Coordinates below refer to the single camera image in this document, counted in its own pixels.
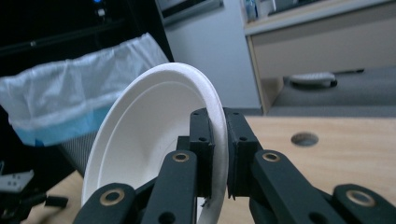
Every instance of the plastic trash bag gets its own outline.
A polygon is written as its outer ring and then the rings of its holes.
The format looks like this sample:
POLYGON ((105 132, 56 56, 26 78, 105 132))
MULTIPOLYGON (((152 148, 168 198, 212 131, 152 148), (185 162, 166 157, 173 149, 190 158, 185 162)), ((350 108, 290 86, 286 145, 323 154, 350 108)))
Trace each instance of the plastic trash bag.
POLYGON ((140 74, 168 63, 149 34, 75 60, 0 77, 0 105, 25 145, 50 146, 97 131, 140 74))

